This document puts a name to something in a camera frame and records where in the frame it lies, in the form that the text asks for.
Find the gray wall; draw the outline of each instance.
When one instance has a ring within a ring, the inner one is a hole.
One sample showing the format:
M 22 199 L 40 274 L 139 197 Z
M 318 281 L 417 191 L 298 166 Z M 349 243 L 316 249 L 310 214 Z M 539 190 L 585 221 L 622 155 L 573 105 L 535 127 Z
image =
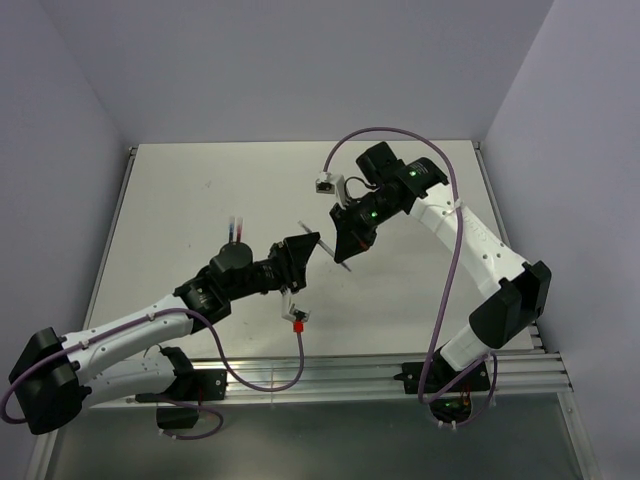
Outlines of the gray wall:
M 36 2 L 0 2 L 0 64 L 0 375 L 6 379 L 35 331 L 82 325 L 126 149 Z M 10 407 L 19 412 L 13 402 Z M 24 426 L 0 423 L 0 477 L 22 478 L 33 443 Z
M 640 4 L 556 0 L 491 127 L 516 247 L 553 273 L 562 351 L 606 478 L 640 470 Z
M 551 0 L 41 0 L 131 142 L 486 134 Z

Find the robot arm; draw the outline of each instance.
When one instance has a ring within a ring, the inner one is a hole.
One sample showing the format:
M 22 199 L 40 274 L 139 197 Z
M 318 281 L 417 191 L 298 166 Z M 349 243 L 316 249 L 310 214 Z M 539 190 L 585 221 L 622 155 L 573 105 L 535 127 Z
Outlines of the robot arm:
M 446 175 L 429 159 L 409 165 L 385 142 L 369 148 L 356 163 L 375 190 L 348 200 L 344 179 L 328 172 L 316 182 L 318 193 L 335 194 L 330 211 L 337 239 L 334 260 L 342 262 L 374 244 L 377 227 L 404 211 L 450 249 L 454 249 L 460 208 L 464 221 L 460 263 L 485 298 L 466 325 L 439 352 L 436 362 L 460 372 L 474 360 L 503 347 L 538 318 L 546 302 L 551 272 L 543 262 L 530 265 L 500 241 L 465 205 L 454 204 Z
M 83 407 L 108 400 L 189 389 L 193 367 L 178 348 L 163 348 L 153 358 L 126 360 L 152 345 L 204 327 L 182 310 L 196 311 L 215 324 L 231 313 L 233 300 L 280 291 L 283 317 L 305 322 L 308 312 L 296 308 L 291 295 L 306 287 L 307 262 L 319 239 L 318 233 L 285 238 L 271 247 L 267 259 L 258 262 L 253 261 L 247 245 L 229 243 L 194 278 L 145 309 L 63 337 L 52 328 L 33 335 L 9 375 L 12 384 L 43 359 L 70 347 L 75 349 L 16 385 L 15 393 L 31 432 L 55 430 L 75 418 Z

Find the black mounting plate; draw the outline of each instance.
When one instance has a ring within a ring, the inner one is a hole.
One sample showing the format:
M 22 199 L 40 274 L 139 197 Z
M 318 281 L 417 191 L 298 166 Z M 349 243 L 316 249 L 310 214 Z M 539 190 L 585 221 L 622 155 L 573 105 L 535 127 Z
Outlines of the black mounting plate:
M 193 371 L 193 381 L 184 395 L 168 395 L 168 398 L 182 402 L 197 402 L 200 399 L 203 402 L 224 400 L 226 388 L 227 371 L 225 369 L 197 369 Z M 136 402 L 157 403 L 158 395 L 141 393 L 136 395 Z
M 422 372 L 423 362 L 407 362 L 402 364 L 402 373 L 399 373 L 393 377 L 394 380 L 399 380 L 404 383 L 404 393 L 407 395 L 418 394 L 418 382 L 420 380 L 420 373 Z M 450 380 L 455 378 L 455 375 L 451 378 L 436 378 L 434 369 L 432 368 L 427 377 L 427 383 L 424 387 L 424 393 L 436 393 L 442 387 L 444 387 Z M 469 388 L 472 392 L 486 392 L 491 387 L 489 381 L 489 372 L 487 367 L 482 362 L 471 372 L 469 372 L 464 378 L 449 389 L 450 392 L 466 391 Z

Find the metal frame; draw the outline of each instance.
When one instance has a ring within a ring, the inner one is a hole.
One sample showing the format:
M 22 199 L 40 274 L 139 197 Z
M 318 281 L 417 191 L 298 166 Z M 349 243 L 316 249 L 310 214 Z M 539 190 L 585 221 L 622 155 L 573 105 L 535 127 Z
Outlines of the metal frame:
M 504 242 L 509 244 L 495 195 L 484 166 L 479 143 L 474 142 L 474 150 L 491 206 L 496 216 L 499 234 Z M 85 327 L 93 312 L 115 226 L 135 162 L 136 152 L 137 147 L 130 149 L 127 171 L 85 317 Z M 562 357 L 560 354 L 547 353 L 545 351 L 536 325 L 529 327 L 529 332 L 532 335 L 534 345 L 532 350 L 498 352 L 498 389 L 496 394 L 557 393 L 583 478 L 589 480 L 600 479 L 601 475 L 589 438 L 575 407 L 573 389 L 562 362 Z M 421 358 L 420 354 L 307 358 L 305 360 L 305 375 L 303 379 L 295 387 L 278 394 L 264 394 L 250 390 L 229 377 L 224 404 L 413 400 L 413 396 L 404 394 L 402 382 L 393 380 L 393 376 L 400 373 L 402 363 L 422 360 L 423 358 Z M 195 360 L 193 363 L 196 369 L 219 368 L 222 366 L 219 361 L 206 359 Z M 278 383 L 286 382 L 295 374 L 297 369 L 297 360 L 291 359 L 235 360 L 231 363 L 241 376 L 262 385 L 277 385 Z M 491 363 L 488 368 L 489 373 L 492 373 Z M 156 404 L 135 403 L 133 398 L 125 398 L 92 408 L 150 408 L 155 406 Z M 28 480 L 44 480 L 56 438 L 56 432 L 38 438 L 26 476 Z

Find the black bracket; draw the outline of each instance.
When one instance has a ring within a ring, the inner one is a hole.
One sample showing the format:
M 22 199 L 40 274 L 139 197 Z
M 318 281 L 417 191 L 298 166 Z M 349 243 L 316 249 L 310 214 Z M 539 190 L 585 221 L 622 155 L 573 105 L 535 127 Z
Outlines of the black bracket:
M 156 425 L 162 430 L 195 427 L 200 414 L 192 408 L 160 407 L 156 410 Z
M 227 371 L 225 369 L 197 369 L 191 375 L 191 384 L 184 393 L 168 393 L 166 396 L 170 400 L 182 402 L 224 400 L 227 388 Z M 158 402 L 158 395 L 141 393 L 136 395 L 136 402 L 156 403 Z
M 447 383 L 453 380 L 459 372 L 455 372 L 451 367 L 437 368 L 438 363 L 443 362 L 442 357 L 435 358 L 432 368 L 427 377 L 424 393 L 436 393 Z M 407 395 L 418 394 L 418 383 L 422 372 L 423 362 L 407 362 L 402 364 L 402 373 L 393 377 L 404 384 L 404 393 Z M 450 392 L 462 392 L 470 390 L 472 392 L 486 392 L 491 387 L 489 373 L 484 362 L 469 372 L 464 378 L 449 389 Z

